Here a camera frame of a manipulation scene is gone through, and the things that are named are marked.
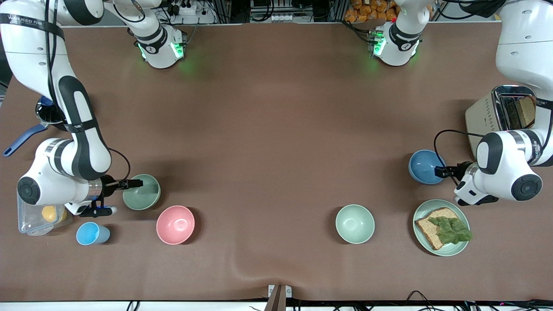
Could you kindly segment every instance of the container lid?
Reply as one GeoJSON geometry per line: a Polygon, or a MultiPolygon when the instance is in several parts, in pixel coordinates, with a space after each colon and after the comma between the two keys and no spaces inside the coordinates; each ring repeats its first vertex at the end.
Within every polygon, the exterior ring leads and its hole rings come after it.
{"type": "Polygon", "coordinates": [[[19,232],[31,236],[45,235],[63,216],[63,205],[30,205],[17,194],[19,232]]]}

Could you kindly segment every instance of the brown tabletop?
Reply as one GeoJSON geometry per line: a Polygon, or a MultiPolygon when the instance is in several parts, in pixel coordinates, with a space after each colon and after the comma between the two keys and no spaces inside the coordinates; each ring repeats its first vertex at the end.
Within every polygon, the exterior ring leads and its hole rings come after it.
{"type": "MultiPolygon", "coordinates": [[[[156,70],[124,28],[66,29],[77,77],[91,95],[106,143],[156,176],[155,208],[119,206],[95,221],[105,245],[80,246],[75,218],[47,236],[17,230],[15,185],[54,129],[0,158],[0,299],[246,299],[267,284],[299,299],[526,300],[553,292],[553,169],[536,168],[544,191],[532,201],[462,208],[474,239],[459,255],[436,257],[414,240],[414,210],[452,200],[445,180],[412,180],[412,152],[432,148],[445,128],[465,129],[464,112],[508,82],[495,69],[500,24],[432,24],[408,65],[387,67],[342,25],[198,28],[186,60],[156,70]],[[340,207],[374,215],[374,236],[345,244],[340,207]],[[197,230],[185,245],[163,244],[158,215],[192,208],[197,230]]],[[[12,81],[0,109],[0,146],[36,124],[38,94],[12,81]]],[[[470,160],[468,139],[445,134],[449,164],[470,160]]],[[[109,171],[126,172],[113,156],[109,171]]]]}

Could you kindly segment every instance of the slice of bread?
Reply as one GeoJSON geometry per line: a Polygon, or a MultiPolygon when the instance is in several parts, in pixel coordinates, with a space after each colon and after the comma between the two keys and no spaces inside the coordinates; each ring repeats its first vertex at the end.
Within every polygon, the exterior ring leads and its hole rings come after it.
{"type": "Polygon", "coordinates": [[[428,214],[427,217],[419,219],[416,221],[417,226],[420,231],[426,236],[426,239],[432,245],[432,248],[436,251],[442,248],[444,244],[440,241],[438,237],[439,227],[428,221],[428,218],[436,217],[446,217],[446,218],[459,218],[452,210],[448,208],[440,208],[435,211],[432,211],[428,214]]]}

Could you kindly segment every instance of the green bowl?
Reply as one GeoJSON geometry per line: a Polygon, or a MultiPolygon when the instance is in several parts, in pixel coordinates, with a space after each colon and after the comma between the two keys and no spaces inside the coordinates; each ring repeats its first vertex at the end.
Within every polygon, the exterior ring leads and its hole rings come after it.
{"type": "Polygon", "coordinates": [[[446,200],[434,199],[434,200],[430,200],[422,203],[419,206],[419,208],[415,210],[415,215],[413,216],[413,230],[415,231],[415,236],[427,251],[435,255],[438,255],[438,256],[457,255],[458,253],[462,252],[465,249],[465,247],[467,247],[468,242],[459,242],[457,244],[448,243],[436,251],[435,249],[432,248],[432,245],[430,245],[430,243],[426,239],[426,236],[419,229],[419,226],[417,226],[415,223],[417,220],[427,217],[428,214],[440,208],[448,208],[452,210],[457,215],[457,217],[459,217],[459,220],[461,220],[469,230],[471,229],[468,225],[468,220],[466,216],[463,214],[463,212],[461,212],[461,210],[458,207],[456,207],[453,203],[450,203],[446,200]]]}
{"type": "Polygon", "coordinates": [[[373,215],[361,205],[346,205],[336,215],[336,230],[348,243],[365,243],[374,233],[373,215]]]}
{"type": "Polygon", "coordinates": [[[124,190],[123,201],[132,210],[141,211],[151,208],[161,196],[161,187],[158,181],[148,174],[136,175],[132,179],[140,179],[144,185],[124,190]]]}

